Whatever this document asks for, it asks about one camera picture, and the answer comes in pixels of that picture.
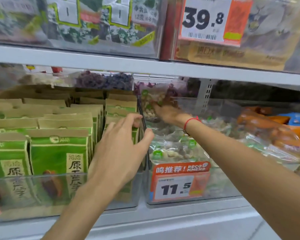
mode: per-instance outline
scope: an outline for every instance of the white shelf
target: white shelf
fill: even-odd
[[[243,197],[231,197],[215,200],[202,200],[182,203],[172,203],[150,206],[145,202],[144,197],[140,198],[139,206],[131,209],[108,210],[105,211],[96,222],[90,235],[103,236],[107,234],[117,234],[116,239],[125,232],[132,234],[132,230],[139,229],[138,225],[146,228],[151,226],[160,231],[161,226],[168,224],[175,228],[177,224],[187,225],[192,219],[195,223],[210,224],[212,222],[229,221],[234,224],[235,219],[251,218],[253,226],[249,230],[252,232],[262,221],[259,214],[250,206]],[[0,239],[40,239],[42,235],[50,229],[56,221],[56,217],[37,218],[30,220],[11,221],[0,223]]]
[[[0,45],[0,62],[300,85],[300,74]]]

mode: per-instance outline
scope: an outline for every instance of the red item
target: red item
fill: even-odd
[[[51,69],[53,73],[62,72],[62,67],[52,66]]]
[[[186,132],[186,127],[187,127],[187,124],[188,124],[188,122],[189,122],[190,120],[197,120],[197,121],[200,121],[200,122],[201,122],[201,120],[199,120],[198,117],[188,119],[188,120],[185,122],[184,127],[183,127],[183,132],[186,133],[186,134],[188,134],[188,133]]]

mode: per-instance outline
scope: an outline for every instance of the person's left hand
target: person's left hand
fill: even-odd
[[[142,115],[130,113],[120,121],[110,123],[96,146],[88,170],[88,182],[110,181],[119,191],[136,175],[154,138],[151,129],[146,129],[143,139],[136,145],[132,142],[132,127],[139,127]]]

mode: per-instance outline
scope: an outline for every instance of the bracelet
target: bracelet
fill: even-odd
[[[189,134],[186,132],[186,127],[187,127],[187,124],[188,124],[188,122],[189,122],[190,120],[197,120],[197,121],[200,121],[200,122],[201,122],[201,120],[198,118],[198,116],[195,117],[195,118],[190,118],[190,119],[188,119],[188,120],[185,122],[184,127],[183,127],[183,133],[184,133],[184,134],[187,134],[187,135],[189,135]]]

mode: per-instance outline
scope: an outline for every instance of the forearm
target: forearm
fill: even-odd
[[[102,180],[81,186],[71,203],[41,240],[84,240],[115,196],[113,185]]]
[[[199,121],[186,130],[282,240],[300,239],[298,175]]]

